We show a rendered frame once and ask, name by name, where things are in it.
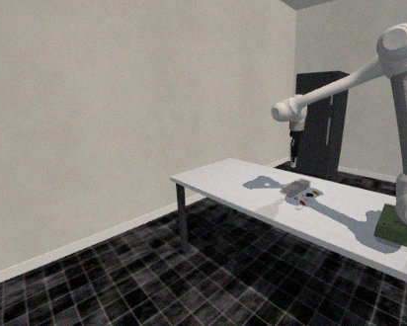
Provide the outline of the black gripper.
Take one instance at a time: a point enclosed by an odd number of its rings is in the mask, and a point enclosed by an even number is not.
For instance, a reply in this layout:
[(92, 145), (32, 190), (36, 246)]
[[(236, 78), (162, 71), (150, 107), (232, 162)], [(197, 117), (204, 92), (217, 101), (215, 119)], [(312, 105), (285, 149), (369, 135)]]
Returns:
[(291, 144), (290, 144), (290, 157), (291, 157), (291, 163), (290, 167), (295, 168), (296, 166), (296, 157), (298, 153), (298, 148), (297, 144), (299, 143), (298, 141), (300, 137), (302, 137), (302, 131), (290, 131), (289, 136), (292, 136)]

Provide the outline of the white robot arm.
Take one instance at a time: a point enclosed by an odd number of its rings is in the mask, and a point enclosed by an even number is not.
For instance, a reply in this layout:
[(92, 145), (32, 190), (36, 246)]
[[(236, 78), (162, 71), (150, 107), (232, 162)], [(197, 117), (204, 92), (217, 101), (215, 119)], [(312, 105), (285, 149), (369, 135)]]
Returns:
[(289, 122), (291, 131), (302, 131), (307, 105), (383, 75), (390, 79), (403, 165), (403, 172), (396, 178), (397, 216), (394, 222), (407, 225), (407, 24), (383, 32), (377, 41), (376, 52), (377, 56), (358, 71), (305, 95), (293, 95), (278, 102), (271, 113), (276, 121)]

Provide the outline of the grey three-compartment bin rack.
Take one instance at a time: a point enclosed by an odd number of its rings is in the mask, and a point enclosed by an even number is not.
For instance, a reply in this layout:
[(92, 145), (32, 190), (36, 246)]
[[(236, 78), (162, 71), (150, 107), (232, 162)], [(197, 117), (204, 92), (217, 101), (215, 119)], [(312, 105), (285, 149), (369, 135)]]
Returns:
[[(302, 184), (302, 183), (304, 183), (304, 184)], [(300, 178), (290, 184), (286, 184), (286, 185), (282, 186), (282, 193), (293, 197), (293, 196), (297, 195), (298, 193), (302, 192), (303, 190), (307, 189), (308, 187), (310, 187), (310, 184), (311, 184), (311, 181)]]

